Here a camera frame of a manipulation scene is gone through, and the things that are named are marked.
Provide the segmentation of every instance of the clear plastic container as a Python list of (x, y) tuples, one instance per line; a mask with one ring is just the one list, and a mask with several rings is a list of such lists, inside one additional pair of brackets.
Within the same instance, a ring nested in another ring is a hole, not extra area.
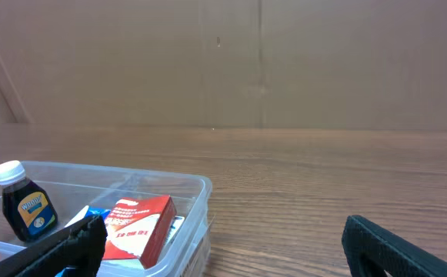
[[(22, 162), (27, 176), (49, 195), (62, 229), (85, 205), (111, 209), (121, 197), (146, 199), (170, 195), (185, 221), (158, 263), (146, 270), (102, 262), (98, 276), (178, 276), (201, 274), (209, 254), (208, 198), (212, 183), (203, 176), (57, 162)], [(0, 186), (0, 261), (39, 242), (18, 240), (2, 214)]]

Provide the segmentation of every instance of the red and white box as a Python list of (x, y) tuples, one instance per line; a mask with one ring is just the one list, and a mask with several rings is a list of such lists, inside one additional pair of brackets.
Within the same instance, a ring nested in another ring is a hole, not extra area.
[(105, 219), (103, 259), (138, 259), (145, 269), (154, 266), (176, 214), (169, 195), (120, 199)]

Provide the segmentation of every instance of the yellow and blue label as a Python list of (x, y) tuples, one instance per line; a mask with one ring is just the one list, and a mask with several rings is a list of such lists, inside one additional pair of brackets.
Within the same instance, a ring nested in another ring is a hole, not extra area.
[(30, 235), (40, 233), (55, 221), (54, 212), (41, 192), (33, 192), (18, 204), (18, 212), (25, 222)]

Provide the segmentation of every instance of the bottle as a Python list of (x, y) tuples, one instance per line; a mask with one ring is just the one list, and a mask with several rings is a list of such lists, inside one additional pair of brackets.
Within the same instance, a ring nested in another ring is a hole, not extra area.
[(2, 213), (20, 240), (33, 241), (57, 225), (47, 192), (26, 177), (20, 161), (0, 165), (0, 185)]

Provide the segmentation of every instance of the white bottle cap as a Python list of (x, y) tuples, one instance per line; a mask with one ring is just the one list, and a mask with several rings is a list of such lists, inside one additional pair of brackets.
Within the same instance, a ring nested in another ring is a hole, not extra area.
[(25, 169), (20, 161), (10, 161), (0, 165), (0, 185), (11, 185), (25, 177)]

